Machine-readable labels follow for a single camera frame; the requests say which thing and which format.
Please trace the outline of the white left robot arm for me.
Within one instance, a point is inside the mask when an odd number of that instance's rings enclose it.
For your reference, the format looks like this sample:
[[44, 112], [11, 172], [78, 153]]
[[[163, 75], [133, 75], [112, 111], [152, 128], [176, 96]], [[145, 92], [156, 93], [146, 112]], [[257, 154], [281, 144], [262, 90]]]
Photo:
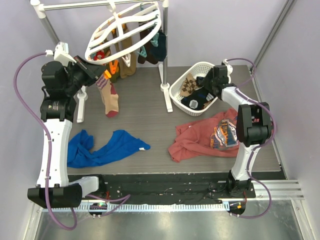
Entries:
[[97, 200], [106, 195], [107, 188], [98, 175], [70, 182], [67, 173], [69, 136], [77, 106], [74, 96], [81, 87], [97, 82], [105, 69], [79, 56], [67, 65], [50, 61], [41, 68], [45, 96], [40, 122], [46, 129], [40, 174], [36, 186], [28, 189], [27, 197], [44, 209], [76, 208], [88, 194]]

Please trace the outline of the maroon purple striped sock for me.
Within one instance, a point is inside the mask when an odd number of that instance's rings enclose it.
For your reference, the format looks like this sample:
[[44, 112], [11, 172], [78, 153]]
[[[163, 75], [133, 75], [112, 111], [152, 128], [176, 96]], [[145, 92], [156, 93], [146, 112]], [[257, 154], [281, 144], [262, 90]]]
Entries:
[[102, 75], [95, 83], [99, 89], [102, 102], [105, 106], [105, 115], [108, 118], [113, 118], [119, 113], [119, 95], [113, 83]]

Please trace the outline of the black blue sport sock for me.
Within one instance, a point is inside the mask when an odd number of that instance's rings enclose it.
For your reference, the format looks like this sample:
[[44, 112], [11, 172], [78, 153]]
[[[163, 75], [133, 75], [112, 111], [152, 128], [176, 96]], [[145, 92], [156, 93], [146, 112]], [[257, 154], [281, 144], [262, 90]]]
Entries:
[[184, 97], [181, 103], [192, 110], [199, 111], [204, 108], [206, 103], [212, 101], [215, 97], [214, 94], [202, 87], [195, 90], [191, 95]]

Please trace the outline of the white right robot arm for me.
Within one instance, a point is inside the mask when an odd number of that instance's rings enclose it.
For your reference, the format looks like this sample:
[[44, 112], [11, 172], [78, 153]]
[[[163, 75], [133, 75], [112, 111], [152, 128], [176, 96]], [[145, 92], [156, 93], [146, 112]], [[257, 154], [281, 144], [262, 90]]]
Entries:
[[204, 77], [197, 77], [196, 82], [237, 111], [236, 136], [240, 146], [225, 186], [226, 193], [236, 198], [250, 190], [255, 159], [272, 136], [272, 118], [268, 103], [242, 93], [231, 83], [231, 73], [230, 65], [215, 65]]

